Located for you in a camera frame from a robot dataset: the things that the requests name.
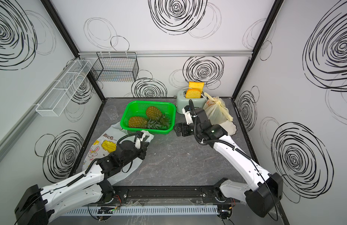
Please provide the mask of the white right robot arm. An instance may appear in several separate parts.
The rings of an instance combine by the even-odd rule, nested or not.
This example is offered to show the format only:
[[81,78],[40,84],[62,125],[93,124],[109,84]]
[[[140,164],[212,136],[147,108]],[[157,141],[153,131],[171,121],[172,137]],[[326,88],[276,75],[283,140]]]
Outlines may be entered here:
[[193,136],[203,146],[210,146],[220,153],[241,174],[244,183],[222,178],[212,188],[211,196],[221,203],[235,200],[246,203],[260,217],[277,205],[283,196],[283,178],[270,173],[241,150],[228,132],[218,124],[213,125],[202,108],[196,108],[192,100],[183,108],[185,123],[174,127],[177,136]]

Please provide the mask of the yellowish fruit print plastic bag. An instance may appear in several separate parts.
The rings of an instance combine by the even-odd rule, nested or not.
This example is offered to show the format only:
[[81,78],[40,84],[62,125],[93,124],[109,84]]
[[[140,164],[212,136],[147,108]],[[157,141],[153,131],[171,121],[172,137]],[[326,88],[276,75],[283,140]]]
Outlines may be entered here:
[[204,96],[207,98],[207,101],[203,106],[203,110],[206,112],[212,125],[222,124],[226,121],[233,122],[233,117],[220,97],[212,97],[206,92]]

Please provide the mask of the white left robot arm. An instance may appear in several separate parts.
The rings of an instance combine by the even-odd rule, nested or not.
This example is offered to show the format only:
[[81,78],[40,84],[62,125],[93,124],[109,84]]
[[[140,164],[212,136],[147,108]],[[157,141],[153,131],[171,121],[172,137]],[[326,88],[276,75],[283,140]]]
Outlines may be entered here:
[[115,152],[95,158],[82,172],[60,182],[33,185],[23,194],[14,213],[17,225],[47,225],[77,207],[118,198],[113,185],[127,178],[143,162],[148,141],[120,141]]

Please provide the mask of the white bunny print plastic bag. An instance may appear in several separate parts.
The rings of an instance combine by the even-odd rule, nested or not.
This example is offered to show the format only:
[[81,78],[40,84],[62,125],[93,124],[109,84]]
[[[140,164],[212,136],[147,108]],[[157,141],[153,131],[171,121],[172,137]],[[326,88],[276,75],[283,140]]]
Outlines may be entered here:
[[[142,130],[146,134],[143,142],[154,139],[154,135]],[[85,171],[91,162],[107,156],[113,156],[119,163],[117,173],[110,176],[108,181],[113,185],[131,175],[143,162],[136,157],[137,149],[134,143],[135,133],[129,135],[119,123],[111,125],[90,147],[83,160],[82,170]]]

